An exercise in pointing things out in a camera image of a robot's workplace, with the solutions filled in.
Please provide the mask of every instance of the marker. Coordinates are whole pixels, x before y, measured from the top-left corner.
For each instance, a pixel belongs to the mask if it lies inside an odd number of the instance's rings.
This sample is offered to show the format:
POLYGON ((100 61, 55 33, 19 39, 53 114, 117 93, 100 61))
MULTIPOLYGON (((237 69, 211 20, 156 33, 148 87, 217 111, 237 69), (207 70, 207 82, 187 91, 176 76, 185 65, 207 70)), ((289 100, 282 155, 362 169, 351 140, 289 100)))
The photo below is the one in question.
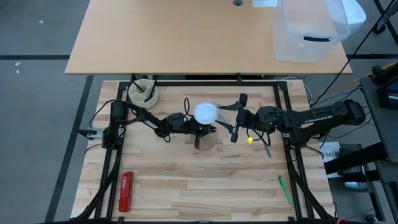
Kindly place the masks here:
POLYGON ((289 192, 287 191, 287 188, 286 188, 284 179, 282 178, 282 175, 279 175, 278 179, 279 179, 279 182, 280 182, 282 188, 284 189, 287 201, 288 201, 289 205, 291 205, 292 204, 292 199, 290 198, 289 192))

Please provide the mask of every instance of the red object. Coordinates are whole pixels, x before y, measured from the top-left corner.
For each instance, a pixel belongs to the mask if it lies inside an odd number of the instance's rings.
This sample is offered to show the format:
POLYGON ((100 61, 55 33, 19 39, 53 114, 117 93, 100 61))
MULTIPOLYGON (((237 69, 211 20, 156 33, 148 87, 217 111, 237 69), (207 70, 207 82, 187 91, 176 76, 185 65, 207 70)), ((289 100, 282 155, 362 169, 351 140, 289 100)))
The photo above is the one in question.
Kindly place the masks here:
POLYGON ((122 175, 120 200, 119 200, 119 211, 120 212, 130 211, 133 177, 134 177, 133 172, 125 172, 122 175))

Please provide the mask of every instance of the gray floor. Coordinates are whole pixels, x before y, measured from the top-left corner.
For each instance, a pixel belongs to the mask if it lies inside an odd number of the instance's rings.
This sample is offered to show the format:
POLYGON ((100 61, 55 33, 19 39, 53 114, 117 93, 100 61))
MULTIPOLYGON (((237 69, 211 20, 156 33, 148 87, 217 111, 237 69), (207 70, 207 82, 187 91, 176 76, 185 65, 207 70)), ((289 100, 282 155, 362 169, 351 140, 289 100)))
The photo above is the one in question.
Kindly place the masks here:
MULTIPOLYGON (((389 2, 381 1, 384 6, 389 2)), ((368 20, 361 30, 344 42, 347 54, 353 53, 379 16, 373 1, 359 2, 368 20)), ((70 54, 87 5, 87 0, 0 1, 0 55, 70 54)), ((392 23, 398 27, 398 16, 392 18, 392 23)), ((398 46, 390 33, 385 32, 372 34, 359 52, 396 54, 398 46)), ((354 74, 341 77, 335 86, 368 74, 375 64, 387 65, 394 61, 353 60, 351 67, 354 74)), ((37 223, 44 221, 50 203, 85 77, 66 76, 64 69, 67 61, 25 60, 18 66, 16 62, 0 61, 0 100, 3 105, 0 108, 3 118, 3 132, 0 135, 0 220, 2 223, 37 223)), ((110 79, 120 80, 123 77, 95 77, 82 128, 88 127, 88 120, 95 112, 102 80, 110 79)), ((317 96, 332 79, 333 76, 307 77, 305 83, 317 96)), ((350 91, 355 86, 334 94, 350 91)), ((366 104, 359 91, 352 94, 352 99, 366 104)), ((351 129, 342 126, 334 129, 331 135, 338 136, 351 129)), ((340 143, 361 143, 363 146, 377 141, 377 132, 370 125, 339 139, 340 143)), ((85 147, 86 140, 79 137, 56 220, 67 220, 70 216, 85 147)), ((331 180, 330 185, 338 204, 338 215, 357 215, 352 220, 364 220, 363 212, 371 208, 368 195, 344 188, 339 180, 331 180)), ((389 220, 387 223, 393 223, 388 208, 384 211, 389 220)))

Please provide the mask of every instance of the beige bowl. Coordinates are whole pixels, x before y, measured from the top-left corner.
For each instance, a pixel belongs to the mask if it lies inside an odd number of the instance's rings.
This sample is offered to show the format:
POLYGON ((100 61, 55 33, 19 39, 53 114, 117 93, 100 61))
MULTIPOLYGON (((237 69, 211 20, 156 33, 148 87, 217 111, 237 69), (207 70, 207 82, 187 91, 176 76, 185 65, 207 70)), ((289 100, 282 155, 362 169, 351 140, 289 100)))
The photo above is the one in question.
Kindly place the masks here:
POLYGON ((141 79, 137 80, 136 83, 144 90, 144 92, 132 84, 129 88, 129 97, 131 103, 147 109, 153 107, 159 100, 159 93, 157 92, 156 86, 154 86, 154 82, 152 80, 141 79), (155 88, 153 97, 145 102, 145 100, 150 97, 150 93, 153 88, 155 88))

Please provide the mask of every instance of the black clip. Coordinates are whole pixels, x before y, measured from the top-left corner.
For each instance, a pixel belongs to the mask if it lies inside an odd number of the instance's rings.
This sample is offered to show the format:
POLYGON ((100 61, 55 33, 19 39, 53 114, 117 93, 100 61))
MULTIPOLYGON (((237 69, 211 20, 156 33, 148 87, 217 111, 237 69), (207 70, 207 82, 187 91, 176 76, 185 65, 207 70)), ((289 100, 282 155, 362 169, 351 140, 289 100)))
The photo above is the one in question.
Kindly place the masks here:
POLYGON ((88 140, 93 140, 93 138, 89 138, 88 135, 89 134, 91 134, 91 135, 97 134, 97 131, 92 130, 92 129, 90 129, 90 130, 80 129, 80 130, 77 131, 77 133, 79 133, 82 136, 86 137, 88 140))

